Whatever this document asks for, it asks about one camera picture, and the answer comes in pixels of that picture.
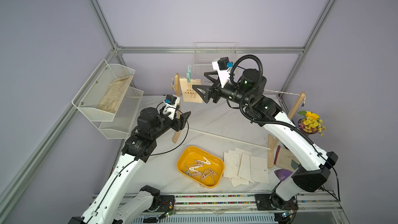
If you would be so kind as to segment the white clothespin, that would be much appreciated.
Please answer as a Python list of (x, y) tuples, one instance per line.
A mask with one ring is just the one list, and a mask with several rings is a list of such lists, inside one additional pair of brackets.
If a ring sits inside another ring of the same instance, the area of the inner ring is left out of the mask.
[(202, 160), (198, 160), (198, 163), (200, 165), (208, 165), (208, 166), (211, 165), (211, 162), (206, 157), (203, 157)]
[(202, 166), (202, 167), (192, 167), (192, 168), (189, 168), (189, 170), (190, 170), (191, 173), (194, 173), (194, 172), (202, 172), (202, 169), (203, 169), (203, 166)]

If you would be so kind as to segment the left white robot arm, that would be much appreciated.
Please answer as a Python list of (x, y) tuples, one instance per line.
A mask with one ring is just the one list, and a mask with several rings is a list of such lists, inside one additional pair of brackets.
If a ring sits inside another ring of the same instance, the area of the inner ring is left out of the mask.
[(140, 112), (137, 126), (125, 141), (114, 171), (88, 209), (71, 224), (130, 224), (144, 211), (160, 205), (160, 191), (149, 185), (142, 187), (130, 202), (120, 207), (127, 188), (147, 160), (153, 156), (157, 139), (172, 129), (181, 131), (188, 124), (190, 112), (180, 111), (180, 97), (167, 95), (158, 110), (147, 107)]

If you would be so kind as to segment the white postcard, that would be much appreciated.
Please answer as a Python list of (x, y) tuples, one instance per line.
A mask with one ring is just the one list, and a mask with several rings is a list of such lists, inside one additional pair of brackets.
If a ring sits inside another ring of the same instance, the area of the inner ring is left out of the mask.
[(242, 155), (242, 154), (247, 154), (247, 155), (251, 155), (251, 152), (249, 152), (249, 151), (246, 151), (246, 150), (243, 150), (243, 149), (240, 149), (240, 148), (235, 148), (235, 151), (239, 154), (239, 155)]
[(238, 176), (247, 181), (252, 181), (250, 155), (246, 153), (242, 153)]
[(269, 184), (268, 164), (266, 158), (250, 157), (251, 179), (256, 183)]
[(239, 185), (249, 185), (250, 181), (244, 178), (230, 178), (232, 186), (235, 188)]
[(240, 157), (238, 153), (224, 152), (224, 173), (227, 178), (239, 179)]

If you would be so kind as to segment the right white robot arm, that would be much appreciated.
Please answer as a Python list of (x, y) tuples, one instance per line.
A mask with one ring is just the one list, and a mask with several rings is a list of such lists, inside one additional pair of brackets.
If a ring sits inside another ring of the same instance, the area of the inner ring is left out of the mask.
[(212, 62), (213, 71), (204, 76), (212, 85), (194, 85), (193, 90), (205, 103), (220, 99), (238, 104), (240, 113), (275, 135), (298, 159), (298, 168), (280, 181), (266, 200), (266, 209), (290, 206), (294, 197), (305, 191), (315, 192), (327, 182), (338, 155), (317, 146), (289, 119), (283, 109), (264, 96), (266, 78), (263, 64), (254, 55), (244, 55), (235, 63), (224, 57)]

